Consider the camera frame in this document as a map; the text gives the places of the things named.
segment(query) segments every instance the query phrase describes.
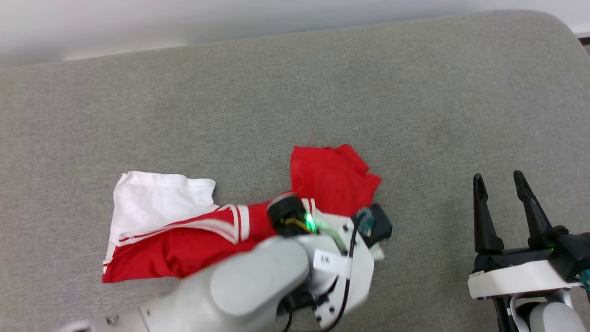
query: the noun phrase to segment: label sticker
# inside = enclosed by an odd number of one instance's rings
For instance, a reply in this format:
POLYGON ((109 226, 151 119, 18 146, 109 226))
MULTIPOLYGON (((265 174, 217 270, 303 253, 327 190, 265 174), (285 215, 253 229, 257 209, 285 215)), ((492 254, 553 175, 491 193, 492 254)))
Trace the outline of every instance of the label sticker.
POLYGON ((313 268, 349 278, 352 260, 348 256, 316 249, 313 253, 313 268))

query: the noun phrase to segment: red cloth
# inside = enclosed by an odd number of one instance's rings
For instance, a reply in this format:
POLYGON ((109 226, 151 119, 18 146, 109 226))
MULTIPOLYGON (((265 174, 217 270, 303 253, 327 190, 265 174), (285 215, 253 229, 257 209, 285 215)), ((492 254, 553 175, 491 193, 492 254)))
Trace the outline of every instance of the red cloth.
POLYGON ((314 198, 325 213, 351 216, 373 203, 381 178, 348 144, 334 148, 295 147, 291 153, 291 188, 314 198))
MULTIPOLYGON (((368 170, 350 145, 336 149, 295 147, 291 154, 293 191, 300 197, 314 198, 316 208, 325 213, 351 216, 370 205, 381 179, 368 170)), ((104 264, 103 282, 184 278, 235 253, 249 251, 276 235, 266 214, 267 204, 226 206, 122 239, 113 259, 104 264), (217 233, 203 229, 205 223, 217 233)))

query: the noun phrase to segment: white wall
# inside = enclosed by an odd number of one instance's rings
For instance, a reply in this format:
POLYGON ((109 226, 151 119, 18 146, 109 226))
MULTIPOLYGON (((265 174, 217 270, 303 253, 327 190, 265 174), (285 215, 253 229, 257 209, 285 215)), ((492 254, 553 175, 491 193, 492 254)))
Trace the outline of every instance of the white wall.
POLYGON ((0 66, 505 8, 590 36, 589 0, 2 0, 0 66))

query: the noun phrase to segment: garment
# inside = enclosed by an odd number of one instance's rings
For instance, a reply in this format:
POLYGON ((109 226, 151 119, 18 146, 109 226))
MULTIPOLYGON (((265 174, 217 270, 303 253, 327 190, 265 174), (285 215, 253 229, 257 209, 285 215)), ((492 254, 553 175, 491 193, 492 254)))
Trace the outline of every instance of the garment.
POLYGON ((373 203, 381 178, 348 144, 337 148, 295 147, 291 153, 291 190, 313 198, 325 213, 351 216, 373 203))
POLYGON ((122 174, 113 192, 113 219, 103 264, 110 263, 121 238, 216 210, 214 189, 215 181, 208 178, 138 171, 122 174))
MULTIPOLYGON (((368 169, 350 145, 294 147, 291 154, 293 191, 305 197, 313 217, 323 212, 344 220, 369 206, 381 179, 368 169)), ((214 187, 213 180, 177 174, 123 174, 114 191, 103 282, 184 278, 276 235, 268 202, 219 207, 214 187)))

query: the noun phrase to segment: gray fabric surface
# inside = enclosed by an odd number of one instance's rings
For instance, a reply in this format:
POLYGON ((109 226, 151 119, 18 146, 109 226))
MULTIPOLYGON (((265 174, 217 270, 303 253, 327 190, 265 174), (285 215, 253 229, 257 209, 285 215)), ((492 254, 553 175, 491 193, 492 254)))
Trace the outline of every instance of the gray fabric surface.
MULTIPOLYGON (((590 57, 527 11, 0 71, 0 330, 174 288, 101 283, 122 172, 209 177, 216 202, 252 203, 289 189, 294 144, 349 143, 383 178, 375 200, 395 228, 367 303, 336 331, 496 331, 492 302, 467 289, 471 178, 483 174, 507 248, 527 239, 515 169, 554 224, 589 231, 588 100, 590 57)), ((573 297, 590 327, 583 290, 573 297)), ((311 320, 298 313, 293 329, 311 320)))

